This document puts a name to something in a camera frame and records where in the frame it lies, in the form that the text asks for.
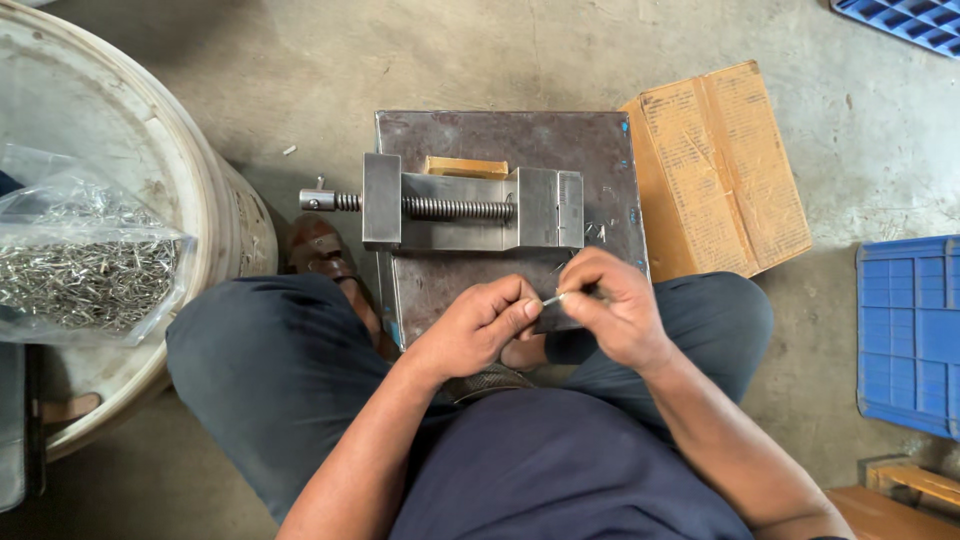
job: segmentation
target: blue paint mark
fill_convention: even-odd
[[[398,346],[400,344],[400,328],[394,321],[387,321],[387,327],[390,337],[394,339],[394,343],[396,343]]]

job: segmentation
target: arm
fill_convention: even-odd
[[[400,357],[307,482],[277,540],[385,538],[399,510],[407,455],[440,385],[487,367],[542,304],[520,276],[475,285]]]
[[[605,301],[579,292],[596,283]],[[663,331],[653,288],[634,267],[587,248],[560,277],[564,310],[614,361],[646,381],[690,465],[761,540],[853,533],[804,469],[720,391]]]

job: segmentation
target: hand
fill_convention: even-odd
[[[529,339],[531,325],[542,310],[533,285],[520,275],[474,285],[453,301],[397,363],[408,357],[408,362],[416,362],[438,385],[474,375],[491,365],[514,337]]]
[[[581,289],[596,284],[603,300]],[[670,362],[677,350],[667,337],[646,276],[598,248],[588,247],[570,260],[560,275],[561,304],[597,338],[613,361],[643,375]]]

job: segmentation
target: thigh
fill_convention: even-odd
[[[667,335],[735,403],[739,403],[773,331],[770,303],[755,283],[729,272],[685,276],[654,285]],[[608,403],[669,437],[643,379],[603,354],[591,335],[581,349],[593,352],[564,387]]]
[[[180,397],[282,521],[389,365],[319,274],[221,283],[167,330]]]

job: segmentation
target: blue crate compartment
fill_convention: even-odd
[[[863,244],[856,288],[860,413],[960,440],[960,235]]]
[[[960,0],[830,0],[830,4],[883,32],[960,58]]]

